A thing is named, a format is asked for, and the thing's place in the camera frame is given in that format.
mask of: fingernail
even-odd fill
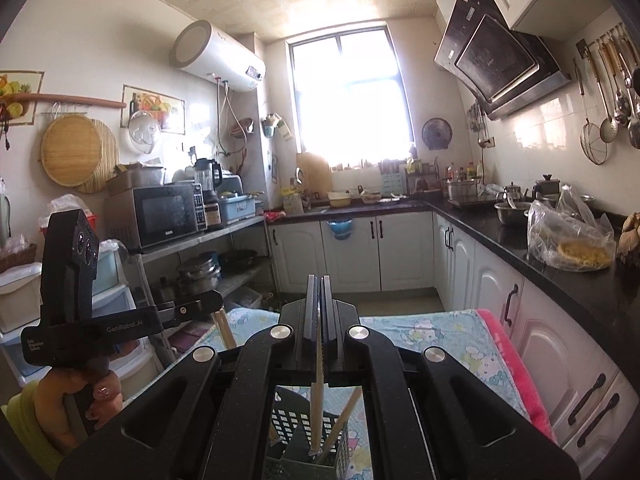
[[[94,393],[94,397],[96,400],[104,400],[107,397],[109,397],[109,394],[111,393],[110,389],[108,389],[108,387],[103,386],[101,388],[98,388],[95,393]]]

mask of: water heater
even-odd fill
[[[248,92],[264,79],[264,62],[247,47],[206,20],[188,25],[169,54],[172,66],[208,81],[227,81],[235,92]]]

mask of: cutting board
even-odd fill
[[[98,193],[102,191],[107,184],[107,180],[116,175],[114,168],[120,163],[116,137],[111,129],[97,119],[91,119],[91,122],[100,136],[100,162],[89,177],[89,180],[76,188],[82,193]]]
[[[84,184],[100,162],[102,143],[94,124],[82,115],[53,121],[42,137],[40,158],[49,178],[60,186]]]
[[[332,184],[331,168],[326,159],[315,153],[297,153],[296,164],[302,171],[302,185],[308,190],[312,200],[316,200],[315,193],[318,193],[320,199],[327,200],[327,193],[332,190]]]

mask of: wall picture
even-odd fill
[[[129,116],[138,110],[149,112],[160,123],[160,129],[170,134],[185,135],[184,101],[151,90],[124,85],[122,101],[127,107],[122,109],[120,127],[129,126]]]
[[[44,72],[33,70],[0,70],[0,96],[5,97],[6,111],[9,113],[9,126],[33,124],[36,115],[36,102],[12,102],[12,94],[39,93]]]

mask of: pink towel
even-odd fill
[[[557,444],[558,441],[551,429],[549,416],[546,413],[545,407],[542,405],[542,399],[540,399],[536,385],[533,383],[529,372],[525,368],[518,352],[516,352],[516,349],[511,344],[511,341],[502,328],[502,325],[488,310],[477,310],[476,312],[480,317],[482,317],[482,320],[484,320],[485,325],[489,329],[489,333],[494,338],[498,351],[502,355],[507,368],[511,372],[513,381],[516,383],[520,393],[522,403],[524,404],[527,413],[529,413],[531,423]]]

